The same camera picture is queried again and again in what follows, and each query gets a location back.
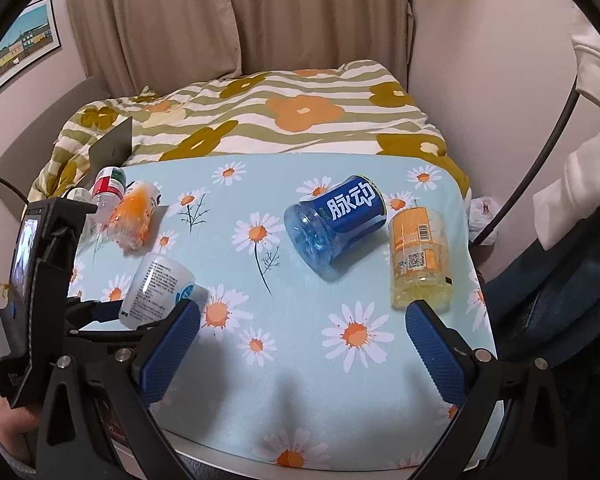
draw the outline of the small screen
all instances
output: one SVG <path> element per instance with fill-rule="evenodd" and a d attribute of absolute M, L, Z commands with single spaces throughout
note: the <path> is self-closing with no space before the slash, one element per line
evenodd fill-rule
<path fill-rule="evenodd" d="M 33 218 L 25 217 L 22 221 L 16 254 L 13 259 L 13 267 L 11 268 L 11 283 L 20 293 L 23 301 L 27 297 L 27 280 L 32 257 L 31 251 L 33 250 L 33 243 L 36 240 L 36 231 L 38 230 L 39 222 L 39 216 Z"/>

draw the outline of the laptop lid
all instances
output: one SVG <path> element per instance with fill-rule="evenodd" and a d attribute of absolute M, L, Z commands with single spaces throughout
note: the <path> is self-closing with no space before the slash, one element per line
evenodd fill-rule
<path fill-rule="evenodd" d="M 91 189 L 98 173 L 108 166 L 120 167 L 132 152 L 132 119 L 126 118 L 112 130 L 96 140 L 89 148 L 91 169 L 78 183 L 78 187 Z"/>

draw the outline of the framed picture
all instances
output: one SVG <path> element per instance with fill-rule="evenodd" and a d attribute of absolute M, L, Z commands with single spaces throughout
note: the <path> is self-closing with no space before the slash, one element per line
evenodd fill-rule
<path fill-rule="evenodd" d="M 60 47 L 51 0 L 22 11 L 0 42 L 0 88 L 29 65 Z"/>

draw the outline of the yellow plastic bottle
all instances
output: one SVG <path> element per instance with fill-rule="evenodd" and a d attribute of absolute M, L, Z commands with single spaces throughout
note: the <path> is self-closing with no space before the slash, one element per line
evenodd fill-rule
<path fill-rule="evenodd" d="M 398 213 L 389 225 L 392 307 L 403 310 L 412 301 L 426 300 L 436 312 L 449 310 L 453 282 L 445 223 L 426 207 Z"/>

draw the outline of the orange bottle label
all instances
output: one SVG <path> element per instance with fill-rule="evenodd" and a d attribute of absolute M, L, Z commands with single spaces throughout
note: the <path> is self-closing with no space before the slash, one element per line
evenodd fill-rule
<path fill-rule="evenodd" d="M 423 242 L 435 244 L 431 239 L 426 208 L 413 207 L 398 213 L 392 220 L 392 230 L 392 264 L 396 272 L 407 274 L 425 269 L 440 270 L 436 251 L 421 246 Z"/>

